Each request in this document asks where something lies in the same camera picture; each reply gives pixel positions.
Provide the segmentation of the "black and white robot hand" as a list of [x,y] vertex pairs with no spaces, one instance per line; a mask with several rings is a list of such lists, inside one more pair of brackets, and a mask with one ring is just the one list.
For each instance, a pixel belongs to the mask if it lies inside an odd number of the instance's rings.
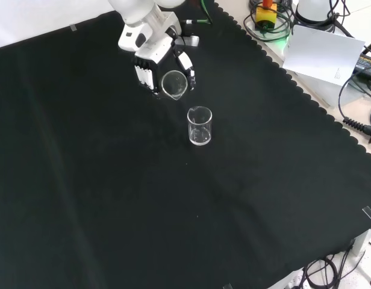
[[176,44],[184,40],[180,21],[172,11],[152,10],[142,20],[126,24],[122,30],[118,45],[123,51],[133,53],[132,62],[139,84],[153,95],[164,94],[172,99],[179,99],[182,94],[170,94],[163,88],[163,80],[158,78],[158,67],[173,55],[181,73],[185,76],[185,87],[194,90],[196,72],[190,57]]

